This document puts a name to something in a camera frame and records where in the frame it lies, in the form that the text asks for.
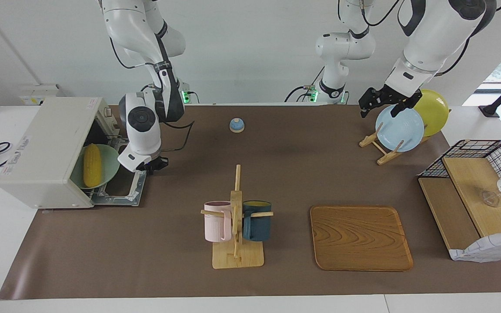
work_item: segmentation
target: dark green mug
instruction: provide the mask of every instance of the dark green mug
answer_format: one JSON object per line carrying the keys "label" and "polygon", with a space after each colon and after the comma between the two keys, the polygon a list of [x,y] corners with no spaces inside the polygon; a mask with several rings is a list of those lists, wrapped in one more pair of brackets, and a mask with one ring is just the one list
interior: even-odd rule
{"label": "dark green mug", "polygon": [[261,200],[243,202],[243,238],[251,241],[265,241],[270,239],[271,216],[251,217],[258,212],[270,212],[272,204]]}

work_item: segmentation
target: green plate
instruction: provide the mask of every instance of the green plate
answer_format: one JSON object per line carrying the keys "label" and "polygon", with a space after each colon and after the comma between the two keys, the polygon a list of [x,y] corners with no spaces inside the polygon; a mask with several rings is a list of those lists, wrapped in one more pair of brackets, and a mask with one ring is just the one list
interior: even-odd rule
{"label": "green plate", "polygon": [[86,151],[86,147],[83,147],[78,155],[77,163],[75,164],[75,168],[71,174],[72,182],[82,190],[91,190],[107,184],[119,170],[119,161],[117,161],[119,153],[117,150],[111,148],[109,145],[97,144],[96,146],[100,149],[100,156],[102,158],[102,183],[94,187],[87,187],[84,184],[82,172],[84,168],[84,152]]}

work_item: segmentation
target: brown wooden tray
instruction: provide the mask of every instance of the brown wooden tray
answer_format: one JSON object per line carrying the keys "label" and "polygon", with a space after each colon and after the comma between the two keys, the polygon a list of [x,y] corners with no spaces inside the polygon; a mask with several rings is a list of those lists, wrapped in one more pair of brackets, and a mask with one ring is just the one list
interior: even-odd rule
{"label": "brown wooden tray", "polygon": [[391,206],[313,206],[314,255],[326,271],[407,271],[413,259]]}

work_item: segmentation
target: mug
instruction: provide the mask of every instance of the mug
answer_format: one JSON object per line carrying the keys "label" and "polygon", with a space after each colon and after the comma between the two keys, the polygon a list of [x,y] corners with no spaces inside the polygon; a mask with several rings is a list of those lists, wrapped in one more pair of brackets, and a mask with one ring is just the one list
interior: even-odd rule
{"label": "mug", "polygon": [[271,217],[251,217],[257,212],[270,212],[272,204],[261,200],[243,202],[243,238],[251,241],[265,241],[270,239]]}
{"label": "mug", "polygon": [[204,215],[204,238],[210,242],[231,240],[231,202],[210,201],[204,204],[204,209],[213,212],[223,212],[224,216]]}

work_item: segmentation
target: black wire basket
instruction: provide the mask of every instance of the black wire basket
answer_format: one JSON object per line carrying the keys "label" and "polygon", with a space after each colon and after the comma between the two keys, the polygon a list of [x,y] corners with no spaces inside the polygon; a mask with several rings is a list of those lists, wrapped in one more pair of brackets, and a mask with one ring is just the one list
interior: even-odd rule
{"label": "black wire basket", "polygon": [[450,178],[444,158],[485,158],[501,178],[501,140],[461,140],[419,174],[419,178]]}

